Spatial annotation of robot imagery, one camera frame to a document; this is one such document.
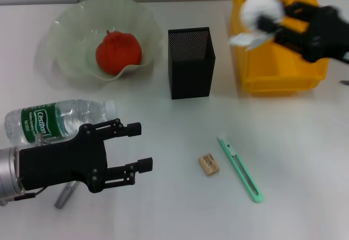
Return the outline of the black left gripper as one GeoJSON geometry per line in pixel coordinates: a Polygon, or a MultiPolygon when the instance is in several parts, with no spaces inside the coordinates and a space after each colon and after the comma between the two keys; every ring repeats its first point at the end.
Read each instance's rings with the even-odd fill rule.
{"type": "Polygon", "coordinates": [[[71,181],[84,183],[91,193],[99,193],[104,188],[134,185],[137,172],[152,171],[153,159],[140,159],[106,169],[103,141],[139,136],[141,133],[140,122],[124,125],[119,118],[82,125],[77,135],[68,141],[20,150],[20,181],[26,191],[71,181]]]}

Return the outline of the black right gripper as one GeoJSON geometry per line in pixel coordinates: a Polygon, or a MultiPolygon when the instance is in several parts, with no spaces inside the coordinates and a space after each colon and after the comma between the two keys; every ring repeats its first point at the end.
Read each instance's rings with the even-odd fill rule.
{"type": "Polygon", "coordinates": [[[348,63],[348,22],[340,17],[337,8],[295,1],[285,5],[284,11],[288,17],[307,22],[306,30],[294,31],[265,16],[258,18],[257,28],[307,62],[332,58],[348,63]]]}

